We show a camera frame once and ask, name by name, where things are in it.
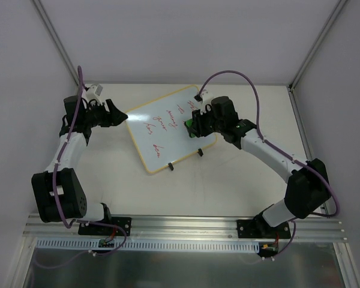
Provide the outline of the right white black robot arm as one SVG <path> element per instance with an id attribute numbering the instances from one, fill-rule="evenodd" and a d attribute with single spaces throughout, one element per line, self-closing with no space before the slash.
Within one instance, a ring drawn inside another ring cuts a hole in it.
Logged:
<path id="1" fill-rule="evenodd" d="M 265 163 L 287 185 L 284 198 L 257 214 L 245 227 L 251 237 L 269 238 L 279 225 L 296 218 L 304 219 L 329 200 L 328 176 L 321 160 L 303 163 L 268 144 L 255 123 L 238 116 L 233 101 L 227 96 L 204 101 L 196 95 L 194 99 L 200 108 L 185 122 L 190 137 L 219 133 L 226 142 Z"/>

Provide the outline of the gold framed whiteboard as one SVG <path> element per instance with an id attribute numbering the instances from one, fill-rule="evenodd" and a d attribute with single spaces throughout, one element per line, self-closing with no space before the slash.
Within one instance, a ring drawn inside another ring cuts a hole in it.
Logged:
<path id="1" fill-rule="evenodd" d="M 217 136 L 190 138 L 184 122 L 199 109 L 199 89 L 186 86 L 126 112 L 128 131 L 148 173 L 157 173 L 211 147 Z"/>

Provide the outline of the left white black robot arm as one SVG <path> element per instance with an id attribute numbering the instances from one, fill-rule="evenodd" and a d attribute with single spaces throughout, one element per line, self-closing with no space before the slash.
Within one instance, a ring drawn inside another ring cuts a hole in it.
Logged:
<path id="1" fill-rule="evenodd" d="M 44 223 L 81 224 L 80 235 L 121 235 L 114 228 L 105 203 L 89 203 L 76 175 L 80 157 L 89 143 L 94 127 L 116 127 L 128 116 L 111 99 L 105 102 L 84 100 L 76 95 L 64 99 L 65 115 L 59 132 L 58 150 L 45 171 L 31 178 L 40 219 Z"/>

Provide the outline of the green whiteboard eraser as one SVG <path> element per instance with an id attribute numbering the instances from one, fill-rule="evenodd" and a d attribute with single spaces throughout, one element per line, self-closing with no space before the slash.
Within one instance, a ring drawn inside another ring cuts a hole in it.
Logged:
<path id="1" fill-rule="evenodd" d="M 186 120 L 184 122 L 184 125 L 185 125 L 185 127 L 187 129 L 187 133 L 188 133 L 189 137 L 194 138 L 196 135 L 194 133 L 193 120 L 192 119 Z"/>

